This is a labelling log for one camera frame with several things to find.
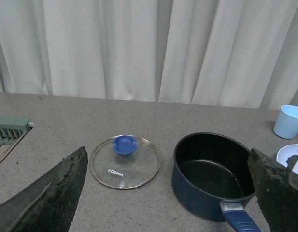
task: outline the countertop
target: countertop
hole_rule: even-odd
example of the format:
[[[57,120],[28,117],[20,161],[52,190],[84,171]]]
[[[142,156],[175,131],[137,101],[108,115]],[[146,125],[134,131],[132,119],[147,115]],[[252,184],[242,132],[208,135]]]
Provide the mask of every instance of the countertop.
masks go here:
[[[88,168],[70,232],[232,232],[225,222],[202,220],[185,210],[171,188],[173,151],[195,132],[228,136],[275,157],[298,144],[273,133],[276,110],[0,93],[0,116],[29,117],[34,128],[0,165],[0,204],[85,146],[90,157],[104,140],[131,134],[149,140],[161,166],[148,184],[132,190],[101,185]],[[246,211],[263,232],[266,220],[253,197]]]

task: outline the blue pot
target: blue pot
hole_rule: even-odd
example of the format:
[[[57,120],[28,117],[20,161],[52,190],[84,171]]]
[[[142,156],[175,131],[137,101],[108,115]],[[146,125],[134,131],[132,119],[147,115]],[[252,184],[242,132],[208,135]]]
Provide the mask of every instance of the blue pot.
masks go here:
[[[191,213],[210,221],[225,221],[237,231],[260,231],[244,211],[255,196],[247,165],[250,151],[228,137],[195,133],[174,150],[172,188]]]

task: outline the white bowl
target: white bowl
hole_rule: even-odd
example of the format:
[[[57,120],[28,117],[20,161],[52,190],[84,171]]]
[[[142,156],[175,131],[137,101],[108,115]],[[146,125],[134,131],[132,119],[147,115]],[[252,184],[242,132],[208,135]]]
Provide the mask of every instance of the white bowl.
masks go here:
[[[298,144],[291,144],[291,145],[282,147],[276,156],[276,161],[281,165],[283,165],[284,167],[287,167],[288,166],[287,160],[289,157],[293,155],[298,155]],[[293,172],[298,174],[298,161],[296,162],[293,168]]]

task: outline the dish rack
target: dish rack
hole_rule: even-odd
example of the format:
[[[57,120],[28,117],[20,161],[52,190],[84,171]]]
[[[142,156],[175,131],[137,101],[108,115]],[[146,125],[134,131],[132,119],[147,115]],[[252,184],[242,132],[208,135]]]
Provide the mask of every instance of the dish rack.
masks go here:
[[[0,116],[0,163],[31,130],[30,119]]]

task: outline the pot lid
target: pot lid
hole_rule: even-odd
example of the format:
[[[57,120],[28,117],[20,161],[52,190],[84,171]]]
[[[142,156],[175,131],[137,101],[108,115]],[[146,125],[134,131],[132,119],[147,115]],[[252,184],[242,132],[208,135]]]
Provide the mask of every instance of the pot lid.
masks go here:
[[[107,139],[90,157],[93,176],[113,189],[134,189],[145,185],[160,167],[156,148],[148,140],[131,135]]]

